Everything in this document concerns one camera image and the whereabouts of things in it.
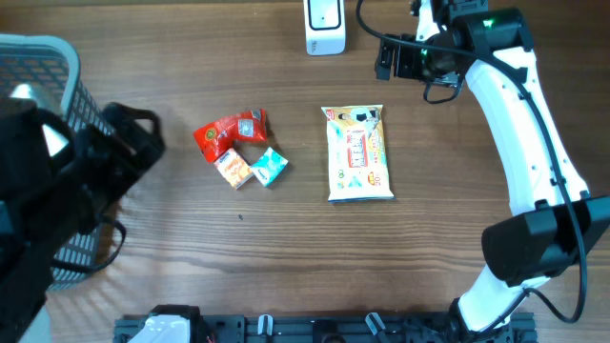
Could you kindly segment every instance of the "wooden tabletop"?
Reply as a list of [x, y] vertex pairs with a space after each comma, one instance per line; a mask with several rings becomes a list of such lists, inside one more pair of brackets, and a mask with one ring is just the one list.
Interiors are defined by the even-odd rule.
[[[524, 12], [565, 148], [593, 195], [610, 192], [610, 7], [600, 1], [501, 1]], [[364, 17], [414, 32], [405, 1], [367, 1]], [[55, 342], [108, 342], [113, 321], [157, 304], [204, 314], [444, 311], [483, 266], [480, 235], [508, 218], [508, 193], [485, 117], [469, 91], [427, 105], [423, 86], [377, 81], [378, 40], [348, 1], [347, 50], [305, 51], [298, 1], [252, 4], [15, 8], [0, 31], [50, 34], [80, 53], [100, 105], [156, 111], [165, 156], [121, 201], [129, 233], [115, 263], [74, 290], [49, 293]], [[321, 106], [383, 104], [396, 201], [330, 205]], [[247, 109], [269, 112], [269, 145], [290, 160], [270, 189], [234, 191], [192, 132]], [[251, 161], [265, 149], [242, 145]], [[582, 320], [558, 322], [537, 299], [539, 341], [607, 342], [610, 237], [589, 254]], [[573, 311], [578, 270], [542, 289]]]

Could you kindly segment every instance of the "gray basket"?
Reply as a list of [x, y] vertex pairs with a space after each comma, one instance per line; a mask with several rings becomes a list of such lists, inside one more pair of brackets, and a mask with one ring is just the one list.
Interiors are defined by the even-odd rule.
[[[100, 108], [80, 82], [80, 61], [68, 42], [50, 36], [0, 34], [0, 96], [8, 96], [20, 84], [42, 86], [61, 104], [61, 117], [74, 132], [87, 124], [105, 134], [113, 128], [100, 116]], [[55, 255], [75, 265], [92, 266], [99, 246], [100, 229], [88, 235], [77, 234]], [[69, 288], [86, 275], [53, 269], [50, 290]]]

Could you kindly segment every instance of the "food package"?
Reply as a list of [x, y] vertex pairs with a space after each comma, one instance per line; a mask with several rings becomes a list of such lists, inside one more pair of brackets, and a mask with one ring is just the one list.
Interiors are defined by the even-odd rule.
[[213, 163], [221, 154], [233, 147], [234, 140], [267, 141], [266, 119], [267, 112], [263, 109], [245, 111], [220, 118], [193, 132], [193, 137], [208, 163]]
[[225, 151], [213, 164], [235, 189], [254, 175], [248, 163], [233, 148]]
[[382, 108], [322, 108], [327, 118], [329, 202], [394, 199], [383, 144]]
[[260, 181], [263, 186], [267, 187], [274, 182], [275, 178], [287, 164], [288, 160], [286, 158], [282, 157], [273, 149], [268, 148], [250, 168], [258, 181]]

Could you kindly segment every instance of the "red candy package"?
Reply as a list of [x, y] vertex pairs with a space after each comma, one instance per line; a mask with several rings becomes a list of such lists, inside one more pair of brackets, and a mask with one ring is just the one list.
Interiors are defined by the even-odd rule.
[[193, 132], [194, 140], [208, 163], [213, 163], [233, 147], [234, 140], [265, 142], [267, 112], [263, 109], [229, 115]]

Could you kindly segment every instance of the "green light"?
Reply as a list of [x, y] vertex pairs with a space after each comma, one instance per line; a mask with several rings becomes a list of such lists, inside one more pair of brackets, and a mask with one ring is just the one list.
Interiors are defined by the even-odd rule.
[[487, 29], [491, 29], [492, 25], [494, 25], [494, 19], [483, 20], [483, 26]]

